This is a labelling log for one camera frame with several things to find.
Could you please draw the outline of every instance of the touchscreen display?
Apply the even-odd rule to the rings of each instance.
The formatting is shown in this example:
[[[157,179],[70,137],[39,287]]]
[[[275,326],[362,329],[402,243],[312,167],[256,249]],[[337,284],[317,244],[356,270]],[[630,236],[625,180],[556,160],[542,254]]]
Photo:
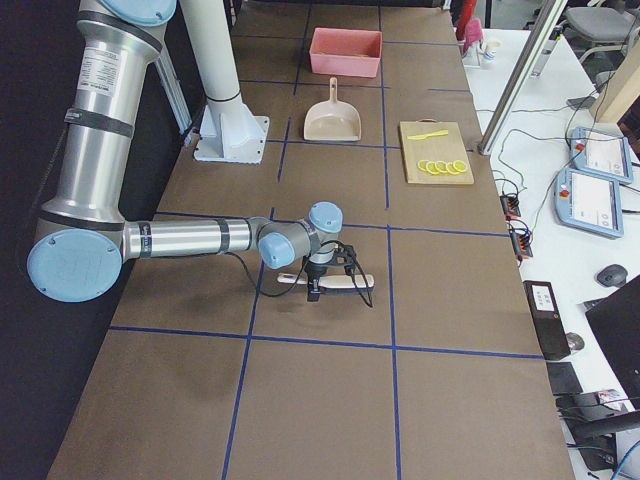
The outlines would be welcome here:
[[[571,173],[571,214],[575,220],[613,230],[612,182]]]
[[[594,170],[624,176],[623,142],[620,137],[599,132],[587,135],[587,166]]]

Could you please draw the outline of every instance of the computer mouse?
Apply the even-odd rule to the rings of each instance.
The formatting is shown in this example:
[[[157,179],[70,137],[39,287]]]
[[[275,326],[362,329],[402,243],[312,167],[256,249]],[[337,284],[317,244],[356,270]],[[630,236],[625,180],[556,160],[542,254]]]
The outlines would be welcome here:
[[[613,265],[604,267],[596,276],[596,280],[600,285],[605,287],[621,287],[627,283],[628,273],[622,265],[614,263]]]

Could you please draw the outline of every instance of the brown table surface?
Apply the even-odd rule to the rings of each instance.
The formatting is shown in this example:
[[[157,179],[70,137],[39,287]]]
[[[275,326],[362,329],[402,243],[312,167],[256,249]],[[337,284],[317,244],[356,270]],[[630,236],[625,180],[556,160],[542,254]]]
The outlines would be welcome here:
[[[450,25],[439,9],[244,4],[232,42],[245,103],[271,118],[264,159],[185,149],[157,219],[293,220],[332,201],[375,306],[257,297],[228,256],[138,262],[49,478],[573,478],[488,159],[469,153],[473,186],[405,182],[401,120],[480,138]],[[316,26],[382,30],[378,76],[338,78],[357,144],[301,137],[328,95]]]

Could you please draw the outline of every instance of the pink bin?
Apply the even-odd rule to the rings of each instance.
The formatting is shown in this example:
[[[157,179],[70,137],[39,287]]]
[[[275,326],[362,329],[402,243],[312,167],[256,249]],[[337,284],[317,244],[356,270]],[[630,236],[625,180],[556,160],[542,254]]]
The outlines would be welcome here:
[[[313,73],[373,78],[382,55],[382,33],[316,28],[309,54]]]

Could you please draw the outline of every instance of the wooden cutting board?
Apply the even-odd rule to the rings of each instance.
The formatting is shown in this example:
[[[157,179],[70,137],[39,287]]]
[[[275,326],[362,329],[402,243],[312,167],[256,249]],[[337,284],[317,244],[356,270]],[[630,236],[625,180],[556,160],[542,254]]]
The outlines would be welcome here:
[[[410,140],[409,137],[447,130],[443,136],[428,137],[422,140]],[[425,185],[473,185],[473,173],[456,122],[400,122],[402,157],[407,183]],[[467,165],[467,171],[458,175],[433,175],[418,168],[418,162],[461,160]]]

